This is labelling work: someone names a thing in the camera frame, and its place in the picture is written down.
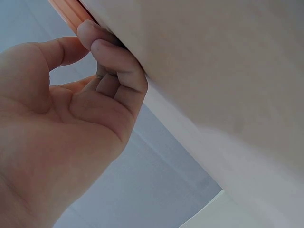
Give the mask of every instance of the white surface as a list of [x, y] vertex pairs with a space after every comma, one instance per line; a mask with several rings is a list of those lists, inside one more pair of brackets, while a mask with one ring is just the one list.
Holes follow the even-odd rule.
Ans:
[[[46, 0], [0, 1], [0, 52], [28, 41], [73, 36]], [[51, 73], [51, 84], [94, 74], [91, 56]], [[55, 228], [176, 228], [220, 187], [143, 107], [130, 143]]]
[[223, 190], [180, 228], [262, 228], [262, 226]]
[[166, 93], [146, 104], [221, 187], [268, 227], [303, 227], [303, 1], [82, 2]]

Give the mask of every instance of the hand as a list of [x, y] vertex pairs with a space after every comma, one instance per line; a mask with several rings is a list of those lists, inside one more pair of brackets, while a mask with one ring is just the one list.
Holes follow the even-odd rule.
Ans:
[[[84, 22], [78, 37], [21, 44], [0, 56], [4, 227], [52, 227], [129, 140], [147, 91], [144, 72], [114, 35], [93, 22]], [[88, 51], [104, 66], [102, 80], [49, 87], [51, 70]]]

